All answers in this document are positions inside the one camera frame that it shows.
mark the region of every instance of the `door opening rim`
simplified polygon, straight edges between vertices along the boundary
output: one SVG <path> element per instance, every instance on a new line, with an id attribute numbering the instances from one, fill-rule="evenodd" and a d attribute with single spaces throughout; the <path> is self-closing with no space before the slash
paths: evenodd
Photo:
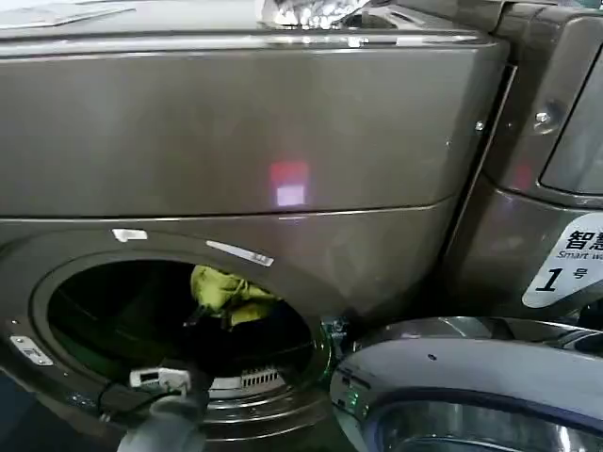
<path id="1" fill-rule="evenodd" d="M 151 250 L 99 252 L 74 259 L 63 266 L 59 266 L 48 272 L 33 291 L 30 300 L 29 317 L 32 326 L 41 341 L 52 352 L 54 359 L 58 361 L 58 363 L 69 368 L 70 371 L 75 371 L 90 382 L 96 383 L 98 385 L 98 391 L 102 390 L 108 383 L 108 380 L 78 362 L 55 338 L 47 321 L 48 304 L 55 290 L 72 275 L 80 271 L 103 264 L 137 260 L 161 260 L 193 265 L 214 265 L 214 263 L 208 262 L 209 260 L 205 259 L 202 255 L 194 253 Z M 235 270 L 235 273 L 245 278 L 244 272 Z M 270 284 L 266 284 L 266 289 L 278 294 L 278 291 L 274 291 L 273 288 L 270 287 Z M 298 306 L 290 303 L 289 300 L 286 302 L 295 309 L 305 321 L 315 345 L 315 352 L 312 354 L 310 362 L 306 366 L 306 370 L 300 377 L 300 384 L 296 384 L 295 386 L 286 384 L 265 395 L 252 395 L 234 400 L 212 401 L 206 417 L 206 422 L 208 424 L 233 423 L 233 411 L 244 411 L 238 417 L 238 422 L 278 418 L 287 415 L 288 412 L 303 410 L 308 404 L 312 404 L 316 401 L 314 399 L 308 399 L 307 394 L 302 395 L 302 393 L 311 390 L 314 384 L 324 376 L 325 369 L 330 365 L 332 357 L 329 338 L 320 326 L 319 318 L 304 315 L 303 307 L 299 309 Z M 132 406 L 133 403 L 137 403 L 137 400 L 140 401 L 146 397 L 146 395 L 133 393 L 132 390 L 125 387 L 116 386 L 107 393 L 107 400 L 110 400 L 111 396 L 113 399 L 115 399 L 115 397 L 123 396 L 127 399 L 127 405 Z"/>

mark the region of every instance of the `metal panel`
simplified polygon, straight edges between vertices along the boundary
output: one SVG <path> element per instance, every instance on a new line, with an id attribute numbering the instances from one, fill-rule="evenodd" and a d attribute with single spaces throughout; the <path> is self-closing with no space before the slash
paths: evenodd
<path id="1" fill-rule="evenodd" d="M 497 185 L 533 198 L 601 207 L 600 197 L 562 192 L 539 179 L 596 61 L 603 20 L 586 8 L 549 7 L 526 16 L 524 27 L 510 12 L 500 29 L 513 43 L 517 72 L 484 171 Z"/>
<path id="2" fill-rule="evenodd" d="M 0 190 L 10 196 L 0 213 L 147 217 L 438 202 L 467 174 L 475 123 L 496 87 L 478 80 L 496 82 L 503 55 L 487 41 L 5 59 Z"/>
<path id="3" fill-rule="evenodd" d="M 521 300 L 563 229 L 587 213 L 500 190 L 482 176 L 442 268 L 450 303 L 475 315 L 551 319 L 603 298 L 595 284 L 545 308 Z"/>
<path id="4" fill-rule="evenodd" d="M 559 190 L 603 195 L 603 58 L 593 68 L 542 182 Z"/>

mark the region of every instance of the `white label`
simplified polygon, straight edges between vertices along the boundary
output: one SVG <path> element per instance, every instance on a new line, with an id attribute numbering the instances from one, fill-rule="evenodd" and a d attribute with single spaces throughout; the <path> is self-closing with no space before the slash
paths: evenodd
<path id="1" fill-rule="evenodd" d="M 122 243 L 128 240 L 146 240 L 149 238 L 146 231 L 142 231 L 141 229 L 112 229 L 111 232 Z"/>
<path id="2" fill-rule="evenodd" d="M 225 243 L 214 242 L 213 240 L 205 241 L 205 245 L 207 245 L 210 248 L 215 248 L 216 250 L 227 252 L 236 257 L 240 257 L 241 259 L 245 259 L 246 261 L 250 261 L 255 264 L 259 264 L 260 266 L 271 266 L 272 263 L 274 262 L 274 259 L 272 259 L 271 257 L 265 256 L 263 254 L 258 254 L 257 252 L 244 250 L 239 247 L 233 247 L 232 245 L 227 245 Z"/>
<path id="3" fill-rule="evenodd" d="M 10 342 L 35 365 L 53 365 L 53 360 L 41 351 L 38 345 L 27 336 L 10 336 Z"/>
<path id="4" fill-rule="evenodd" d="M 603 213 L 574 219 L 524 293 L 523 303 L 544 308 L 603 280 Z"/>

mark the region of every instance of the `metallic surface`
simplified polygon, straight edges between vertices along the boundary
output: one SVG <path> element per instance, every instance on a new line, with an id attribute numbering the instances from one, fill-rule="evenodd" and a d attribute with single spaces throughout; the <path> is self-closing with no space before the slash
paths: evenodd
<path id="1" fill-rule="evenodd" d="M 492 32 L 501 20 L 507 8 L 514 4 L 556 5 L 559 1 L 546 0 L 399 0 L 406 8 L 417 9 L 444 17 L 457 24 L 476 27 L 479 30 Z"/>
<path id="2" fill-rule="evenodd" d="M 542 178 L 544 186 L 570 193 L 603 195 L 603 131 L 596 126 L 596 119 L 603 113 L 598 101 L 601 98 L 603 58 L 593 67 L 546 166 Z"/>
<path id="3" fill-rule="evenodd" d="M 521 301 L 565 226 L 603 207 L 592 123 L 603 18 L 585 8 L 509 5 L 495 36 L 512 46 L 515 75 L 450 239 L 438 297 L 451 297 L 455 314 L 558 318 L 603 293 L 597 283 L 545 308 Z"/>
<path id="4" fill-rule="evenodd" d="M 517 74 L 484 172 L 498 186 L 538 200 L 601 207 L 603 199 L 595 193 L 589 196 L 572 190 L 571 182 L 555 189 L 541 183 L 540 178 L 558 141 L 562 145 L 565 134 L 576 133 L 567 124 L 578 113 L 574 106 L 580 95 L 586 94 L 582 89 L 588 77 L 598 75 L 591 70 L 603 44 L 603 18 L 585 8 L 543 8 L 525 28 L 517 26 L 513 15 L 510 20 L 513 27 L 503 26 L 504 17 L 501 27 L 505 29 L 504 39 L 517 47 Z M 594 79 L 591 87 L 598 83 Z M 538 121 L 537 115 L 543 112 L 548 121 Z M 582 162 L 579 157 L 565 158 L 568 180 L 576 180 L 576 174 L 584 170 Z"/>
<path id="5" fill-rule="evenodd" d="M 376 451 L 597 451 L 603 439 L 523 414 L 447 402 L 400 402 L 384 408 Z"/>
<path id="6" fill-rule="evenodd" d="M 0 189 L 12 195 L 0 212 L 191 216 L 453 196 L 493 96 L 477 82 L 497 80 L 502 47 L 346 48 L 3 59 Z"/>
<path id="7" fill-rule="evenodd" d="M 331 397 L 350 440 L 362 433 L 370 451 L 598 450 L 602 340 L 521 319 L 400 322 L 354 345 Z"/>
<path id="8" fill-rule="evenodd" d="M 597 301 L 598 284 L 541 309 L 521 302 L 563 229 L 587 213 L 501 190 L 482 176 L 441 270 L 450 302 L 469 315 L 551 319 Z"/>

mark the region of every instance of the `gray washing machine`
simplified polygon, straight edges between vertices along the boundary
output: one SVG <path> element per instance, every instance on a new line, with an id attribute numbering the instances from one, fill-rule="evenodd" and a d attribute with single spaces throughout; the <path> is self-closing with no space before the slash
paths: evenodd
<path id="1" fill-rule="evenodd" d="M 603 21 L 507 4 L 512 81 L 443 273 L 474 314 L 553 319 L 602 298 Z"/>
<path id="2" fill-rule="evenodd" d="M 5 370 L 58 412 L 132 410 L 146 395 L 114 376 L 170 357 L 212 266 L 287 308 L 271 337 L 188 340 L 253 358 L 214 388 L 210 438 L 316 422 L 321 322 L 388 318 L 431 270 L 507 52 L 396 5 L 328 31 L 242 0 L 0 14 Z M 273 355 L 294 383 L 254 374 Z"/>

